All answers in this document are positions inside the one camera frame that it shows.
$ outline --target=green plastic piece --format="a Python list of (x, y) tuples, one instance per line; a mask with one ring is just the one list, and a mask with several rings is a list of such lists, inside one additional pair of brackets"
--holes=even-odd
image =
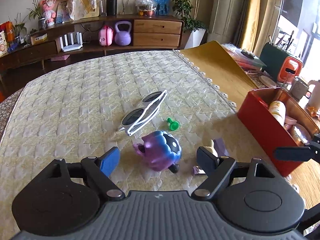
[(179, 122), (172, 120), (170, 117), (167, 119), (167, 122), (170, 124), (169, 129), (175, 131), (179, 128)]

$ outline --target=dark sunglasses lens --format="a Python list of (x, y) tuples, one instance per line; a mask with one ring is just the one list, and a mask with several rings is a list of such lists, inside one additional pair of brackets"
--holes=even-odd
[(143, 113), (143, 109), (136, 109), (129, 114), (122, 121), (122, 125), (130, 125), (134, 123)]
[(153, 100), (155, 100), (159, 95), (161, 95), (162, 92), (158, 91), (158, 92), (154, 92), (148, 96), (146, 96), (144, 99), (143, 99), (143, 102), (144, 103), (147, 103), (147, 102), (151, 102)]

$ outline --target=pink suitcase toy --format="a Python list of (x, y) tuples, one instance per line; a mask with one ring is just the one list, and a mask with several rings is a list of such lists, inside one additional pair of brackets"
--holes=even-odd
[(113, 29), (104, 25), (99, 31), (99, 44), (101, 46), (110, 46), (113, 41)]

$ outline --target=stuffed toy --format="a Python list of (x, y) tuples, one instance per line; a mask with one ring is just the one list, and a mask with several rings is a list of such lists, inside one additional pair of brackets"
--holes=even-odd
[(181, 158), (181, 147), (177, 139), (165, 131), (155, 131), (142, 137), (142, 140), (143, 144), (133, 143), (133, 147), (151, 169), (178, 172), (177, 162)]
[(56, 17), (56, 12), (53, 9), (55, 0), (42, 0), (40, 6), (43, 8), (43, 17), (47, 20), (48, 26), (54, 25), (54, 18)]

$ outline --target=wooden drawer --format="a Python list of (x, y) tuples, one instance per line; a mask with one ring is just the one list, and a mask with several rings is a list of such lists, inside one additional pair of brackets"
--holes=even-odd
[(8, 68), (15, 68), (19, 65), (17, 53), (7, 54), (0, 57), (0, 71)]
[(134, 33), (134, 46), (168, 46), (178, 47), (180, 35), (163, 33)]
[(180, 34), (182, 22), (158, 20), (134, 20), (134, 33), (167, 33)]
[(18, 52), (20, 63), (33, 62), (39, 58), (45, 58), (46, 55), (53, 55), (57, 53), (57, 46), (55, 41), (41, 43), (23, 49)]

